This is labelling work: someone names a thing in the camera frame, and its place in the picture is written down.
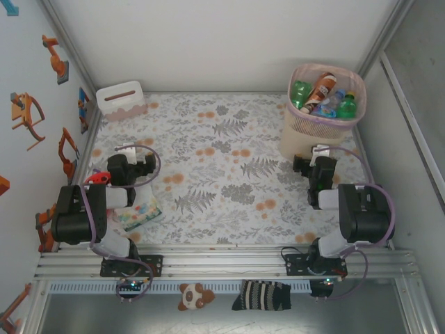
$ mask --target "table surface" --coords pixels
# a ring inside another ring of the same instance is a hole
[[[162,168],[152,190],[162,215],[131,232],[137,243],[287,244],[312,242],[338,226],[338,213],[307,204],[308,180],[278,150],[286,95],[153,94],[146,114],[99,124],[88,175],[106,170],[115,146],[154,148]],[[342,147],[357,151],[352,132]],[[144,152],[137,150],[138,157]],[[365,180],[345,152],[334,183]]]

